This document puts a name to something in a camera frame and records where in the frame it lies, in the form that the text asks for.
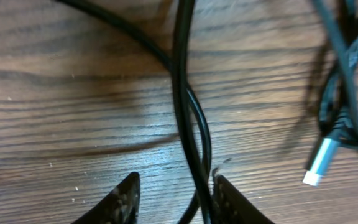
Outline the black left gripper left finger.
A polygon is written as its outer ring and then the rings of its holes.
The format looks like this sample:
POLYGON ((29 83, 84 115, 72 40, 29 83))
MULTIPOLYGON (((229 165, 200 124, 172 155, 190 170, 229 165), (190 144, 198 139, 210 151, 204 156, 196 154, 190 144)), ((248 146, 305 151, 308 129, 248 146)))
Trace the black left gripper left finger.
POLYGON ((140 175, 131 172, 73 224, 137 224, 139 205, 140 175))

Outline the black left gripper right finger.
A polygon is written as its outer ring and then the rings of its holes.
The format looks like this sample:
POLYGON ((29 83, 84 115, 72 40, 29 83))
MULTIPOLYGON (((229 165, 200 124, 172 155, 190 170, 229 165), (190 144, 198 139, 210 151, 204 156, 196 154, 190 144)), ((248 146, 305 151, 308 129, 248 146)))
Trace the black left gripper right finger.
POLYGON ((214 177, 213 197, 217 222, 223 224, 273 224, 223 175, 214 177))

